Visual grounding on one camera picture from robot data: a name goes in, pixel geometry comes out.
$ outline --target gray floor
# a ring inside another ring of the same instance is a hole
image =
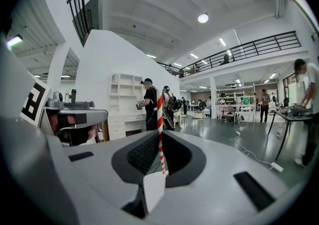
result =
[[[203,121],[196,121],[194,127],[191,123],[191,117],[188,116],[187,126],[184,127],[184,122],[182,122],[181,127],[177,125],[175,130],[177,132],[227,144],[243,152],[244,150],[242,148],[228,139],[237,136],[234,131],[236,128],[245,127],[246,125],[247,122],[242,122],[240,125],[234,124],[234,127],[232,127],[232,123],[221,125],[220,120],[205,118],[203,129]],[[281,137],[277,137],[277,130],[279,127],[283,127],[284,130],[286,124],[274,123],[269,137],[267,138],[270,125],[271,123],[248,122],[248,126],[245,129],[240,130],[241,135],[237,138],[237,142],[253,152],[257,159],[272,163],[275,161],[284,134],[282,133]],[[272,171],[272,173],[276,174],[289,188],[296,183],[305,180],[309,170],[309,168],[305,169],[294,163],[295,157],[301,156],[305,150],[307,129],[307,125],[303,122],[294,122],[292,124],[290,134],[287,134],[283,149],[276,161],[278,165],[284,168],[284,171],[282,173]]]

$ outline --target white cable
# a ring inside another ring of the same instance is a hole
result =
[[[266,164],[268,164],[268,165],[271,165],[271,168],[270,168],[270,169],[272,169],[272,168],[273,168],[273,165],[272,165],[271,163],[266,162],[266,161],[261,161],[261,160],[257,159],[254,153],[252,153],[251,151],[247,150],[245,147],[241,146],[241,145],[237,142],[237,138],[240,136],[240,133],[239,133],[237,130],[239,130],[239,129],[245,129],[247,126],[248,126],[248,122],[247,122],[247,125],[246,125],[245,127],[240,127],[240,128],[235,129],[235,132],[238,134],[238,136],[236,136],[235,138],[230,138],[230,139],[228,139],[228,140],[231,141],[231,142],[235,142],[239,147],[243,148],[243,149],[245,150],[243,153],[248,152],[247,156],[249,156],[250,153],[253,154],[254,158],[255,158],[258,162],[266,163]]]

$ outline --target black shirt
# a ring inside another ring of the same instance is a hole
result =
[[[150,116],[152,116],[154,112],[153,108],[156,107],[157,105],[156,91],[157,89],[155,87],[150,87],[148,90],[146,90],[146,93],[144,96],[144,99],[150,99],[151,101],[153,101],[153,103],[150,102],[149,105],[145,106],[146,113],[147,115],[150,115]]]

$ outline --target sneaker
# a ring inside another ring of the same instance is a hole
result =
[[[296,159],[295,159],[295,163],[296,163],[297,165],[301,166],[301,167],[307,167],[307,166],[305,166],[305,165],[303,164],[302,158],[296,158]]]

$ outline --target balcony railing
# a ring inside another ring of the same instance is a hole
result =
[[[284,49],[301,47],[296,31],[290,31],[272,35],[266,38],[254,40],[217,54],[206,57],[198,62],[192,63],[182,69],[174,67],[175,71],[165,68],[172,75],[183,78],[195,73],[199,73],[217,66],[232,63],[238,60],[264,55]]]

